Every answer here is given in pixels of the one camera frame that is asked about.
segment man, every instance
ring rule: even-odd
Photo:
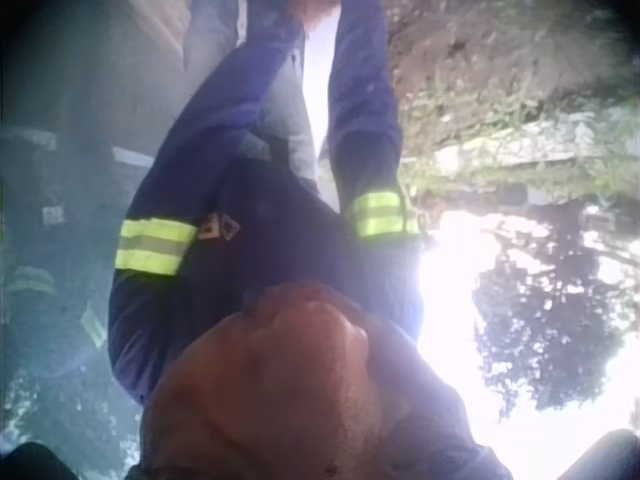
[[[328,138],[343,214],[291,165],[241,150],[327,11],[287,7],[204,82],[125,220],[109,350],[145,406],[130,478],[510,478],[415,346],[420,242],[396,179],[377,0],[343,0],[337,32]]]

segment tree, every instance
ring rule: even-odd
[[[598,278],[599,252],[583,242],[583,206],[536,208],[546,236],[495,232],[502,250],[480,275],[474,301],[484,379],[503,398],[503,418],[523,394],[538,410],[598,397],[622,344],[622,330],[609,321],[620,291]]]

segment navy blue uniform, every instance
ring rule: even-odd
[[[268,287],[313,281],[422,322],[420,245],[396,178],[402,148],[380,6],[343,2],[329,84],[342,213],[240,145],[302,27],[283,16],[233,51],[170,130],[124,222],[110,300],[116,378],[143,403],[171,362]]]

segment hand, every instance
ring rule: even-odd
[[[308,33],[339,5],[340,0],[289,0],[289,11],[302,22]]]

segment work uniform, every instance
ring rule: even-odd
[[[329,82],[342,213],[241,144],[300,23],[283,15],[228,55],[187,104],[135,195],[110,299],[116,378],[148,399],[181,352],[266,288],[312,281],[393,322],[422,322],[417,224],[396,178],[402,138],[377,2],[343,2]]]

